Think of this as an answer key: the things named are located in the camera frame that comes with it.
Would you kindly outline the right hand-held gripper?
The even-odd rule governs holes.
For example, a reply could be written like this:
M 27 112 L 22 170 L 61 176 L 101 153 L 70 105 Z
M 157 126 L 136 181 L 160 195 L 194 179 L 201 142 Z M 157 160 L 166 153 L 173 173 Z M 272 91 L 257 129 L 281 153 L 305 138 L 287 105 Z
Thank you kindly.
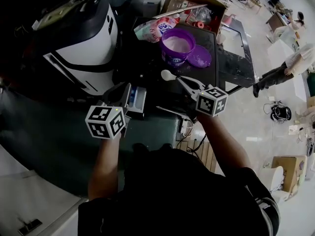
M 218 88 L 206 89 L 206 86 L 191 77 L 177 77 L 177 81 L 193 100 L 196 100 L 195 110 L 208 116 L 215 117 L 226 108 L 228 94 Z

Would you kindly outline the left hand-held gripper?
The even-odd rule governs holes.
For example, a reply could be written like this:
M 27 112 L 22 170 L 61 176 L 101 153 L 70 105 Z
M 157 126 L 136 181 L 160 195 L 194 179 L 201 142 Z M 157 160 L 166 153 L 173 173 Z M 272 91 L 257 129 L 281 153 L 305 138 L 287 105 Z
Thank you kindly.
M 90 106 L 85 123 L 94 138 L 113 140 L 124 132 L 129 121 L 127 106 L 131 93 L 131 83 L 119 83 L 102 96 L 102 101 Z

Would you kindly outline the white detergent drawer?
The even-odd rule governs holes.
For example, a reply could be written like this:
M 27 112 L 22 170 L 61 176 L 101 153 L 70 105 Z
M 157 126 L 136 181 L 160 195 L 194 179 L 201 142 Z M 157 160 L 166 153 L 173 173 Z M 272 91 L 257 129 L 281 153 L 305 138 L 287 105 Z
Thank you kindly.
M 126 116 L 131 119 L 144 119 L 144 106 L 147 90 L 143 87 L 132 86 L 127 102 Z

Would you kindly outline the white plastic spoon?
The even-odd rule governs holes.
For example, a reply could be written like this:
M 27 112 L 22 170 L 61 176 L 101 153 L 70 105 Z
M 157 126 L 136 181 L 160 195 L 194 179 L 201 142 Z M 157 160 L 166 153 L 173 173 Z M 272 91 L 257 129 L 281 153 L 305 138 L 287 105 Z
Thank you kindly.
M 165 81 L 175 81 L 175 80 L 180 79 L 179 76 L 175 76 L 169 70 L 166 70 L 166 69 L 162 70 L 160 75 L 161 75 L 162 79 Z

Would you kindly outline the purple plastic tub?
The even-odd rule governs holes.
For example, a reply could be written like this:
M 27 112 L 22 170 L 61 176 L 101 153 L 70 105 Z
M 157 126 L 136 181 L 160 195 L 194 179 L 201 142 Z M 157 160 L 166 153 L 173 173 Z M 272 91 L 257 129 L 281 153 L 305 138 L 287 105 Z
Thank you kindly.
M 159 41 L 162 59 L 172 67 L 181 66 L 196 46 L 191 33 L 184 29 L 168 29 Z

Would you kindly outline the person's right forearm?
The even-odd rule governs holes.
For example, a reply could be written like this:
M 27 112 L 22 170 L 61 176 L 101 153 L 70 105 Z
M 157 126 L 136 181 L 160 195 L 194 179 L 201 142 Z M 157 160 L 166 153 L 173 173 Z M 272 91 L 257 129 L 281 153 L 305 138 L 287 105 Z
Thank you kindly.
M 216 160 L 225 176 L 241 168 L 250 168 L 251 163 L 245 149 L 231 136 L 219 117 L 199 114 L 198 121 L 202 125 Z

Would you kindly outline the person's left forearm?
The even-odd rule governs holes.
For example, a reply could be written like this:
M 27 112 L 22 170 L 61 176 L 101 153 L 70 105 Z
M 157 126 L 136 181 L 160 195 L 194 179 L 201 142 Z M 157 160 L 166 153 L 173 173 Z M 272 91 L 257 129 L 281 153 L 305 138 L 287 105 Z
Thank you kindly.
M 88 199 L 112 198 L 118 192 L 118 158 L 120 135 L 102 140 L 88 184 Z

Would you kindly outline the pink detergent refill pouch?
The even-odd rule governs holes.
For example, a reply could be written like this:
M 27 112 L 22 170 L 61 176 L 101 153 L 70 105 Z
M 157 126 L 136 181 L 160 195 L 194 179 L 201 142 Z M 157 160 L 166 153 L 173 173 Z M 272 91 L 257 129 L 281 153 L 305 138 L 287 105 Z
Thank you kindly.
M 138 40 L 156 43 L 160 41 L 162 35 L 167 30 L 173 29 L 179 22 L 180 17 L 174 18 L 171 16 L 164 16 L 140 24 L 134 29 L 134 33 Z

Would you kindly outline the purple tub lid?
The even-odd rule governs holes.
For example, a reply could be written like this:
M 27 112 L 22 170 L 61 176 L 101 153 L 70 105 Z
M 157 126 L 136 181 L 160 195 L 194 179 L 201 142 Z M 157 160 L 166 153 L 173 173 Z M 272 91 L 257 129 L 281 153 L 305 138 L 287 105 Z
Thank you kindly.
M 187 61 L 199 68 L 207 67 L 211 64 L 211 55 L 208 50 L 200 45 L 196 45 L 194 50 L 187 57 Z

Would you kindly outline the white power strip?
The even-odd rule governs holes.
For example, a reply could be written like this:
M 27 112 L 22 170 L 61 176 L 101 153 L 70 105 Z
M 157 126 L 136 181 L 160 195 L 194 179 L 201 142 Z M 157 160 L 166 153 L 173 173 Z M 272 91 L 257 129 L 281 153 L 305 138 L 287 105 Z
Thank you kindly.
M 181 126 L 179 128 L 178 139 L 180 140 L 190 137 L 193 132 L 193 129 L 194 123 L 188 118 L 183 119 L 181 122 Z

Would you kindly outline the black stone table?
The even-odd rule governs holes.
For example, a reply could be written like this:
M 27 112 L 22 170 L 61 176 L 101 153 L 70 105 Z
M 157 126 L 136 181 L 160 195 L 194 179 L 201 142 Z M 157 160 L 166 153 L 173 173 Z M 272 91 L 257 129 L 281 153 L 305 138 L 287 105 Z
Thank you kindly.
M 217 44 L 219 87 L 231 95 L 255 83 L 253 61 L 240 21 L 233 18 L 229 26 L 221 23 L 220 31 L 226 39 L 221 45 Z

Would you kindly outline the white black-trimmed appliance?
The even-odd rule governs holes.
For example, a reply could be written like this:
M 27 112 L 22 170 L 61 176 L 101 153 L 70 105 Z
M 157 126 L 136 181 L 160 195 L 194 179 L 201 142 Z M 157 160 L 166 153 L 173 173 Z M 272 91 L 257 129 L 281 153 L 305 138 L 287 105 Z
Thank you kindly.
M 121 40 L 107 0 L 69 0 L 46 13 L 32 36 L 33 54 L 86 93 L 103 95 L 113 86 Z

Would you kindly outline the wooden slatted floor board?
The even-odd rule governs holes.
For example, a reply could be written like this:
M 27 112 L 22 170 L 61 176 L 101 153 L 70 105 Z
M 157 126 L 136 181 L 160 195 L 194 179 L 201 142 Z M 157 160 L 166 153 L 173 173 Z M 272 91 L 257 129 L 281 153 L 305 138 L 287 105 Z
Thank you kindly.
M 189 153 L 199 159 L 201 163 L 212 173 L 217 173 L 217 160 L 213 149 L 208 141 L 198 141 L 197 139 L 176 140 L 175 148 Z

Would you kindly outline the dark green platform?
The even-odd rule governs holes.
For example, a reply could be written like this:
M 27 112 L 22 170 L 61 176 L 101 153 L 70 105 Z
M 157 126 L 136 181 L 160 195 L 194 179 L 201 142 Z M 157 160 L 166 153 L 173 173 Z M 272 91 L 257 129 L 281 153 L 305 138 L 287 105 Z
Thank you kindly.
M 11 90 L 0 94 L 0 145 L 45 180 L 74 195 L 86 196 L 100 140 L 85 124 L 88 108 L 73 104 L 38 102 Z M 135 144 L 149 151 L 175 145 L 179 119 L 154 111 L 143 120 L 132 119 L 120 140 L 118 189 Z

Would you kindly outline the small white appliance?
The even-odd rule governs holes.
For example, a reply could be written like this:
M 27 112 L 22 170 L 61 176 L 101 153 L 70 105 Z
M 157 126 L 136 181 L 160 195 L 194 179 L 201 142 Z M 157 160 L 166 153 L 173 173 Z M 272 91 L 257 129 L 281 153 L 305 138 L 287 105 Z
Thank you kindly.
M 159 12 L 161 7 L 161 0 L 144 0 L 144 11 L 147 13 Z

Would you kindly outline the person's black shirt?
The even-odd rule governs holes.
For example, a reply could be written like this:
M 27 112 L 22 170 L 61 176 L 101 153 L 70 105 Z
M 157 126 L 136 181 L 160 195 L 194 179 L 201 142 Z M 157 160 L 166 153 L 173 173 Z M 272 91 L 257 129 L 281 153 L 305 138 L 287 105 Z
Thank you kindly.
M 195 156 L 135 144 L 123 189 L 78 209 L 78 236 L 276 236 L 280 213 L 250 168 L 222 176 Z

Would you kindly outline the brown cardboard carton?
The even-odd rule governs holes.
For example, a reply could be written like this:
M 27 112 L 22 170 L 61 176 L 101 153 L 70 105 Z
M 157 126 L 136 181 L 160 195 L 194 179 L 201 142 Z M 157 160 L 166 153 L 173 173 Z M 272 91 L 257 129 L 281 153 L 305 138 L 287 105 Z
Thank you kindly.
M 306 176 L 307 156 L 274 156 L 272 168 L 283 168 L 283 191 L 295 192 Z

